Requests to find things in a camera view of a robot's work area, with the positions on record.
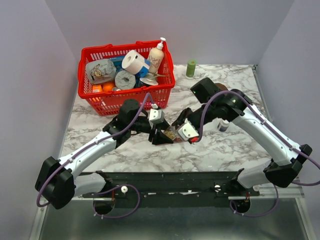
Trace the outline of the clear pill bottle yellow pills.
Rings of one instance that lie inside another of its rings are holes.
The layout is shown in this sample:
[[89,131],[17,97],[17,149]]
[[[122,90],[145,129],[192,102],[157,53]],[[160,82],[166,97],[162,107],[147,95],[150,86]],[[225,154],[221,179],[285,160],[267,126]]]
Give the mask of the clear pill bottle yellow pills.
[[180,137],[177,135],[175,128],[172,128],[172,126],[169,126],[166,130],[164,130],[163,134],[174,142],[180,140]]

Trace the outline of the green lid of bottle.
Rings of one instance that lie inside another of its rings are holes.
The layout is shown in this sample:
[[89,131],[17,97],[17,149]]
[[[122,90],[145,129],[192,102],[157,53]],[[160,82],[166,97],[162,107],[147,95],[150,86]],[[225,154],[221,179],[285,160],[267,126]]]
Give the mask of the green lid of bottle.
[[197,65],[197,61],[195,59],[190,59],[188,61],[186,74],[185,74],[188,78],[192,78],[194,76],[196,65]]

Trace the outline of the red weekly pill organizer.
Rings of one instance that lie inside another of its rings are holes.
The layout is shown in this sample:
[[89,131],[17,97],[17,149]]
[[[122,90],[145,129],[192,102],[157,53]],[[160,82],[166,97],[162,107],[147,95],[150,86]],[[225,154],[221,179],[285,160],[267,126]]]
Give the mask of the red weekly pill organizer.
[[177,136],[174,140],[173,140],[174,143],[184,143],[184,142],[188,142],[188,143],[191,143],[191,140],[189,138],[181,138],[179,136]]

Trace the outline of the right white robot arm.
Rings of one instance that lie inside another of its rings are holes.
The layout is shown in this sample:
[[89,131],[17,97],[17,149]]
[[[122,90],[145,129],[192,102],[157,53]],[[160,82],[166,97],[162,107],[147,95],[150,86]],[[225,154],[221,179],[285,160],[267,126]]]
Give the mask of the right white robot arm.
[[286,188],[294,182],[312,148],[300,145],[278,130],[253,104],[252,100],[238,89],[226,87],[206,77],[190,89],[202,104],[193,111],[184,109],[172,123],[172,128],[183,141],[199,141],[205,124],[215,119],[232,123],[260,144],[271,159],[252,168],[242,168],[232,178],[230,191],[241,196],[256,185],[272,183]]

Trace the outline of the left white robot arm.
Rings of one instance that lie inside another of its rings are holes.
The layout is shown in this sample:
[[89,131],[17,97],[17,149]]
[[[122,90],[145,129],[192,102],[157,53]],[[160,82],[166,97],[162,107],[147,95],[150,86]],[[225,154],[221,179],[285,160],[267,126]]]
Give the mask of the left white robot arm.
[[95,192],[101,198],[107,197],[111,185],[104,177],[99,173],[82,175],[82,172],[124,144],[133,131],[148,134],[153,145],[171,144],[172,140],[163,133],[168,127],[163,110],[155,103],[146,112],[137,100],[125,100],[118,115],[94,139],[60,159],[51,156],[43,162],[35,183],[37,197],[44,197],[57,210],[82,194]]

